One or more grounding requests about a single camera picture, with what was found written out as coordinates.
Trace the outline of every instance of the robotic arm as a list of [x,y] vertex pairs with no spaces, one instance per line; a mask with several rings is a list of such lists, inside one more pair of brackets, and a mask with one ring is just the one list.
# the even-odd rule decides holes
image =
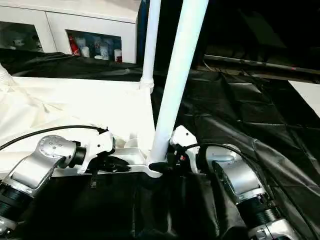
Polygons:
[[[183,126],[177,127],[170,139],[170,144],[176,146],[176,149],[177,146],[181,148],[196,143],[196,137]],[[240,152],[236,146],[226,145]],[[199,173],[196,160],[198,151],[199,146],[185,151],[190,162],[189,169],[193,173]],[[251,240],[300,239],[282,216],[256,172],[244,162],[240,155],[224,147],[208,146],[205,151],[205,161],[209,171],[216,174],[237,206],[249,229],[248,236]]]
[[22,159],[0,183],[0,235],[17,226],[21,214],[51,178],[55,168],[81,165],[83,174],[90,161],[105,152],[115,151],[115,140],[109,131],[98,135],[86,147],[58,135],[43,137],[35,151]]

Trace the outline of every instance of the black plastic sheet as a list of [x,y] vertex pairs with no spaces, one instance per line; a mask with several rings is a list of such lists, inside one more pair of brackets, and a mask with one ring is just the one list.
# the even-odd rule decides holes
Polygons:
[[[0,50],[0,62],[24,77],[136,82],[142,73],[133,64],[61,53]],[[166,72],[155,72],[154,79],[156,121]],[[234,144],[260,161],[283,214],[303,238],[320,239],[320,119],[287,81],[191,71],[179,125],[200,143]],[[214,178],[202,174],[100,175],[96,189],[90,176],[53,178],[24,219],[15,233],[24,239],[213,240],[247,234],[235,205]]]

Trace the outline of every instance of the silver robot arm segment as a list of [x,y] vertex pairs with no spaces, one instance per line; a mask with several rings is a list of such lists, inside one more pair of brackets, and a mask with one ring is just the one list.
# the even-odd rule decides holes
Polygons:
[[[237,147],[228,144],[235,150]],[[236,204],[250,229],[252,240],[300,239],[289,222],[281,215],[253,169],[235,152],[209,146],[205,152],[210,171],[215,172]]]
[[20,215],[52,176],[55,168],[81,165],[86,148],[61,136],[43,137],[0,183],[0,235],[14,230]]

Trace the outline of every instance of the white cabinet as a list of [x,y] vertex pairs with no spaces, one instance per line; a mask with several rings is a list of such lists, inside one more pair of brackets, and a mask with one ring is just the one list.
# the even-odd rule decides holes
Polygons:
[[[77,49],[82,55],[86,42],[91,58],[115,60],[116,50],[123,62],[136,63],[140,2],[0,0],[0,48],[65,54]],[[100,44],[108,56],[100,52]]]
[[[122,61],[136,63],[137,30],[136,25],[128,22],[77,16],[63,13],[47,12],[47,19],[52,31],[56,48],[59,52],[72,54],[68,35],[80,36],[86,40],[86,46],[94,45],[92,37],[100,38],[99,41],[112,40],[110,60],[114,59],[114,49],[122,50]],[[95,49],[90,47],[90,56],[94,57]]]
[[46,53],[56,52],[46,13],[0,6],[0,47],[29,51],[43,49]]

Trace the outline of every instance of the glass cabinet door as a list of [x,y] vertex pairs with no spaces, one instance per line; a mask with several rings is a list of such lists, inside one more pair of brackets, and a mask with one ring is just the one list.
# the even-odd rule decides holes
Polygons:
[[121,37],[66,30],[73,55],[122,62]]
[[124,63],[136,63],[135,23],[47,12],[59,52]]
[[0,48],[56,52],[46,13],[0,6]]
[[0,48],[44,51],[34,25],[5,21],[0,21]]

